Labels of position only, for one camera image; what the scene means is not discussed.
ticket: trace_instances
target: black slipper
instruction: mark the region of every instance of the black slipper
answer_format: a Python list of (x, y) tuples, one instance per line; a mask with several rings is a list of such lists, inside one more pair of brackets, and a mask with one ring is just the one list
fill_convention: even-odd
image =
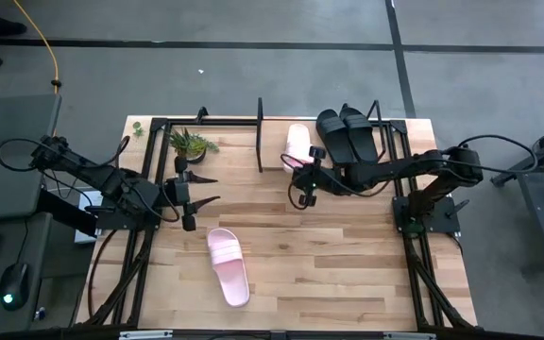
[(334, 110), (323, 110), (316, 118), (316, 131), (325, 145), (333, 164), (356, 162), (349, 146), (348, 128)]
[(377, 148), (373, 140), (373, 127), (358, 110), (344, 107), (339, 118), (348, 127), (349, 143), (359, 162), (375, 164), (379, 161)]

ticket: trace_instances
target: gray floor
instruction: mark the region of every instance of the gray floor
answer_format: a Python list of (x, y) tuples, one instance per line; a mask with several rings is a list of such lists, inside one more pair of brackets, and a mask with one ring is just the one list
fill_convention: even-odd
[[(544, 46), (541, 0), (395, 0), (403, 43)], [(383, 0), (31, 1), (49, 37), (202, 42), (391, 43)], [(7, 1), (0, 12), (23, 20)], [(317, 115), (377, 98), (386, 117), (404, 117), (394, 52), (63, 47), (59, 134), (103, 159), (129, 114)], [(51, 60), (39, 47), (3, 47), (0, 96), (51, 90)], [(544, 54), (407, 53), (419, 118), (431, 118), (439, 146), (500, 133), (531, 144), (544, 133)], [(523, 157), (512, 146), (472, 143), (497, 167)], [(489, 179), (492, 174), (485, 174)], [(515, 182), (461, 189), (467, 275), (479, 324), (544, 335), (544, 276), (519, 269), (544, 259)]]

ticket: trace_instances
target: desk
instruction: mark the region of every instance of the desk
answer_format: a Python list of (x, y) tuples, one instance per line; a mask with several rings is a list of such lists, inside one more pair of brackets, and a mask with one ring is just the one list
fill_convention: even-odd
[[(133, 136), (132, 125), (140, 122), (147, 133), (151, 119), (127, 118), (124, 135), (132, 138), (121, 156), (122, 166), (141, 171), (148, 138)], [(285, 148), (288, 126), (296, 121), (287, 117), (263, 121), (262, 173), (256, 162), (255, 127), (189, 127), (220, 148), (219, 153), (208, 154), (203, 163), (190, 165), (195, 174), (219, 180), (191, 184), (191, 198), (222, 198), (199, 211), (194, 232), (183, 231), (179, 223), (161, 224), (150, 256), (140, 328), (416, 329), (404, 246), (391, 213), (394, 187), (389, 185), (372, 198), (337, 197), (318, 191), (315, 207), (295, 210), (287, 199), (291, 175), (281, 170), (280, 153)], [(310, 128), (313, 144), (322, 145), (314, 122), (300, 123)], [(430, 120), (407, 120), (406, 126), (413, 153), (435, 148)], [(379, 136), (374, 134), (381, 150)], [(156, 150), (161, 142), (160, 136)], [(169, 153), (165, 178), (175, 175), (173, 148)], [(156, 162), (151, 166), (151, 179)], [(420, 177), (418, 185), (423, 187), (433, 179)], [(234, 309), (224, 301), (205, 239), (213, 228), (232, 230), (241, 242), (251, 291), (245, 307)], [(96, 308), (119, 279), (127, 237), (126, 232), (118, 232), (103, 253), (93, 285)], [(430, 234), (429, 239), (439, 286), (462, 316), (475, 324), (458, 247), (443, 234)], [(431, 319), (429, 295), (422, 295)], [(87, 319), (86, 296), (84, 293), (77, 322)], [(131, 296), (129, 293), (126, 299), (126, 314)]]

